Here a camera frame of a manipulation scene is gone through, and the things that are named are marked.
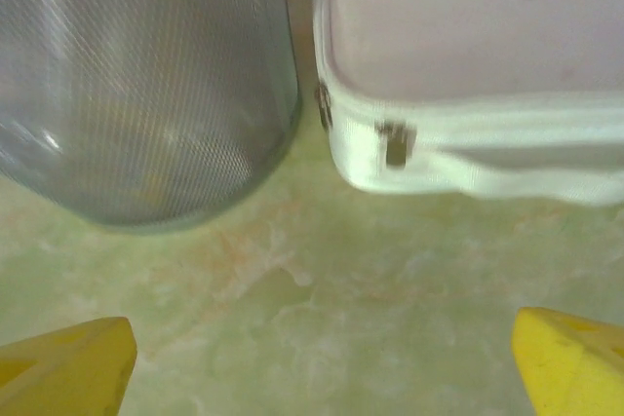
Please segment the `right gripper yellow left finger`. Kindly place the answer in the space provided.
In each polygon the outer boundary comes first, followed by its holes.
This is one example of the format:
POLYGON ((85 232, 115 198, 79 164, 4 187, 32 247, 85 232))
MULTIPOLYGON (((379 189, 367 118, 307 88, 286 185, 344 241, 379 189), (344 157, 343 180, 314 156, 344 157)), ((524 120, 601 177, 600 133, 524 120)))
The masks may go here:
POLYGON ((136 360, 124 317, 2 345, 0 416, 118 416, 136 360))

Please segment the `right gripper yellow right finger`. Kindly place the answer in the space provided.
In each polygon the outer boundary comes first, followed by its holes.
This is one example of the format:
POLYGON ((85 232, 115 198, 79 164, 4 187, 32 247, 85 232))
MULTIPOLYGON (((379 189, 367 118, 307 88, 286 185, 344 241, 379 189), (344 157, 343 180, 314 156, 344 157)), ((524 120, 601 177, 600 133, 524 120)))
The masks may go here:
POLYGON ((524 307, 511 347, 536 416, 624 416, 624 326, 524 307))

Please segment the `transparent grey plastic bin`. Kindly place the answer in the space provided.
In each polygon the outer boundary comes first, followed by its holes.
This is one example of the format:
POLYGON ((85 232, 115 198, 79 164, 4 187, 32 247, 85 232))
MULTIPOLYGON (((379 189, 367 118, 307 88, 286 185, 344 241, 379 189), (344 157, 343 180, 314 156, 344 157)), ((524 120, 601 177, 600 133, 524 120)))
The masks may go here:
POLYGON ((287 0, 0 0, 0 174, 98 224, 220 213, 300 103, 287 0))

